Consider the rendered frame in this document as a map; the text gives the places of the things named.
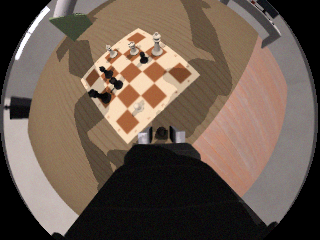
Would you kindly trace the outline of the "chessboard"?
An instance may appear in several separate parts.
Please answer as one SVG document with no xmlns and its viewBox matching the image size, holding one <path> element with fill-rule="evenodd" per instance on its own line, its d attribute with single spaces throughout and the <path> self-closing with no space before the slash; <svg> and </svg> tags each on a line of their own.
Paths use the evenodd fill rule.
<svg viewBox="0 0 320 240">
<path fill-rule="evenodd" d="M 131 41 L 139 53 L 145 53 L 146 64 L 140 63 L 139 53 L 130 54 L 128 43 Z M 138 28 L 112 46 L 118 53 L 115 58 L 107 51 L 81 79 L 87 92 L 94 89 L 98 93 L 110 93 L 107 104 L 98 98 L 92 100 L 127 144 L 200 76 L 171 48 L 161 41 L 159 45 L 163 53 L 154 56 L 152 36 Z M 99 70 L 100 66 L 113 71 L 112 77 L 121 80 L 123 87 L 115 89 Z M 133 107 L 135 103 L 142 103 L 144 110 L 137 112 Z"/>
</svg>

